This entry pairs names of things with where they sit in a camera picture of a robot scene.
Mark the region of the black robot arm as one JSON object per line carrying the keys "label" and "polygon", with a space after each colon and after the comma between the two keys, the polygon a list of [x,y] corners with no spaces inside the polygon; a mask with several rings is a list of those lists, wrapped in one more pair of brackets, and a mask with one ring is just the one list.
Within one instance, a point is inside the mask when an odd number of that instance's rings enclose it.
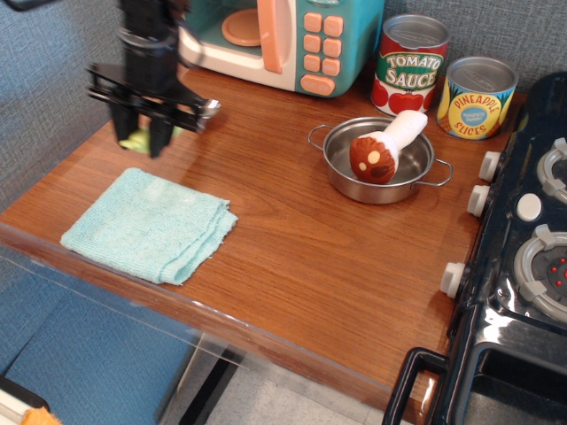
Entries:
{"label": "black robot arm", "polygon": [[127,140],[141,115],[150,120],[149,155],[158,157],[169,145],[174,128],[200,132],[220,103],[206,99],[177,77],[182,62],[179,29],[185,25],[187,1],[120,1],[123,21],[118,36],[121,65],[89,67],[89,96],[109,105],[115,134]]}

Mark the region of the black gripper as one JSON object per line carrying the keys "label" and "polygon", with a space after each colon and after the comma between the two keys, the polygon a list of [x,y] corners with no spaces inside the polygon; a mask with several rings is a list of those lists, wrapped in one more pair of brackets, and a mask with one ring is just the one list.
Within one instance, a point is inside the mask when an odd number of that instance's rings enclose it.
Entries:
{"label": "black gripper", "polygon": [[118,141],[139,129],[139,116],[151,119],[150,156],[157,158],[169,145],[174,127],[190,130],[206,99],[184,86],[177,77],[178,39],[125,37],[120,65],[93,63],[89,95],[108,104]]}

